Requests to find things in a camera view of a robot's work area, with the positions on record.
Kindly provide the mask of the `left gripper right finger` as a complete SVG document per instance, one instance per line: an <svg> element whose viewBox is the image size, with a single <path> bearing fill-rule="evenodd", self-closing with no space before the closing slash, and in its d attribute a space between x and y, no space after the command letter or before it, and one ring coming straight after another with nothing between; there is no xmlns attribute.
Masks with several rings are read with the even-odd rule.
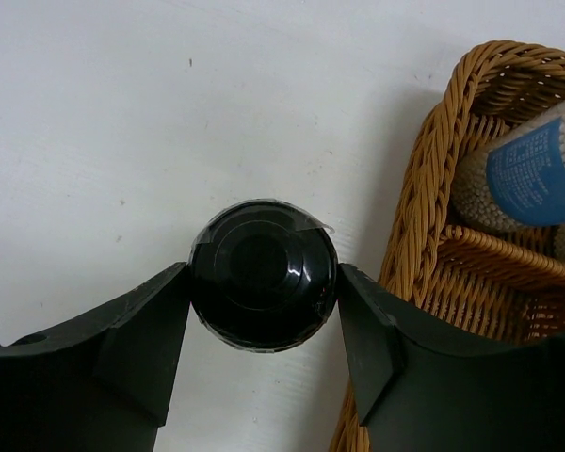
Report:
<svg viewBox="0 0 565 452"><path fill-rule="evenodd" d="M565 451L565 333L514 346L338 270L361 426L376 451Z"/></svg>

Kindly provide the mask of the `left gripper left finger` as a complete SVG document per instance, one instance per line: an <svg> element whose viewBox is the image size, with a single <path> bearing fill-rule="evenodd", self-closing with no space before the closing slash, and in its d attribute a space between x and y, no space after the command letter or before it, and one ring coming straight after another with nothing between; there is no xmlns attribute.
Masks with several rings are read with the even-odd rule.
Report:
<svg viewBox="0 0 565 452"><path fill-rule="evenodd" d="M152 451L185 334L186 265L0 345L0 451Z"/></svg>

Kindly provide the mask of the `black-cap bottle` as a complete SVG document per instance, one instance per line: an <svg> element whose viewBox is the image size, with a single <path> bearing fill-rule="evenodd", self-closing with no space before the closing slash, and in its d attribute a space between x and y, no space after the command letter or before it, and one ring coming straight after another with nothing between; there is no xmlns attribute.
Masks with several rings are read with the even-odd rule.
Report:
<svg viewBox="0 0 565 452"><path fill-rule="evenodd" d="M274 199L218 212L189 254L188 298L227 345L255 353L297 347L328 321L338 257L326 225Z"/></svg>

